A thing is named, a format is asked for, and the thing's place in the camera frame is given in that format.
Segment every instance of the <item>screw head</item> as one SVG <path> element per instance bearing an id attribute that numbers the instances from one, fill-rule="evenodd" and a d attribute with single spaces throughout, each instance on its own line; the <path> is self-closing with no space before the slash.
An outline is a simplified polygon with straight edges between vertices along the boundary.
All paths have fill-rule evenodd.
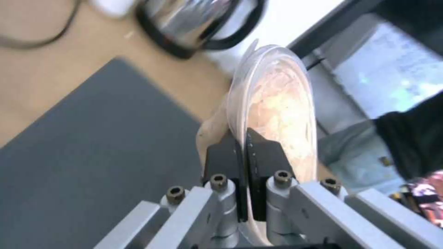
<path id="1" fill-rule="evenodd" d="M 338 195 L 340 193 L 340 188 L 342 187 L 336 180 L 332 178 L 325 178 L 321 180 L 320 185 L 322 185 L 334 195 Z"/>
<path id="2" fill-rule="evenodd" d="M 274 174 L 274 183 L 279 188 L 291 186 L 292 174 L 286 170 L 277 170 Z"/>
<path id="3" fill-rule="evenodd" d="M 211 188 L 215 191 L 223 191 L 228 186 L 228 179 L 224 174 L 215 174 L 210 179 Z"/>
<path id="4" fill-rule="evenodd" d="M 166 199 L 172 205 L 178 205 L 185 198 L 185 189 L 182 186 L 172 186 L 166 192 Z"/>

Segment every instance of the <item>wooden table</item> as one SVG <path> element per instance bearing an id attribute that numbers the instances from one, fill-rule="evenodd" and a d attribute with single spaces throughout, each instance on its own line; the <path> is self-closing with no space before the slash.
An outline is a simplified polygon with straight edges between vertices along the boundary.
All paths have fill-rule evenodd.
<path id="1" fill-rule="evenodd" d="M 0 0 L 0 34 L 49 37 L 63 27 L 72 7 L 73 0 Z M 227 75 L 204 55 L 177 60 L 153 44 L 133 16 L 112 20 L 83 2 L 59 41 L 27 51 L 0 48 L 0 147 L 116 56 L 199 121 L 229 90 Z"/>

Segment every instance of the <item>plastic food bag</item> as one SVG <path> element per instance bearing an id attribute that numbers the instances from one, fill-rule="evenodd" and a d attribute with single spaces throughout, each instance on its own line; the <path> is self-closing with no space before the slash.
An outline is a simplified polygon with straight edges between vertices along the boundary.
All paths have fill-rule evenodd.
<path id="1" fill-rule="evenodd" d="M 254 50 L 255 46 L 256 42 L 242 58 L 228 95 L 197 133 L 202 166 L 208 146 L 218 143 L 228 129 L 244 150 L 250 127 L 280 142 L 298 181 L 315 180 L 316 129 L 307 72 L 290 50 L 275 45 Z M 242 233 L 253 244 L 269 244 L 264 230 L 249 219 L 247 234 Z"/>

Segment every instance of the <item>black cloth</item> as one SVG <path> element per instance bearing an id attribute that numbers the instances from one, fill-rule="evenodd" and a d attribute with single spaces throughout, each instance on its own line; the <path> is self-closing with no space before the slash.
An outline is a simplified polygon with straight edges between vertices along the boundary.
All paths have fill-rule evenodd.
<path id="1" fill-rule="evenodd" d="M 406 180 L 443 168 L 443 91 L 407 112 L 387 113 L 374 123 Z"/>

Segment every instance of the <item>gray mat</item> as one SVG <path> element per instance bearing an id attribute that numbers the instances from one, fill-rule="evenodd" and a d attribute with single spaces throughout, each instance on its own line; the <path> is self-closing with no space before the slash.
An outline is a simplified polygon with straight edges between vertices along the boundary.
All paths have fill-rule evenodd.
<path id="1" fill-rule="evenodd" d="M 0 150 L 0 248 L 91 248 L 140 200 L 198 185 L 198 126 L 112 60 Z"/>

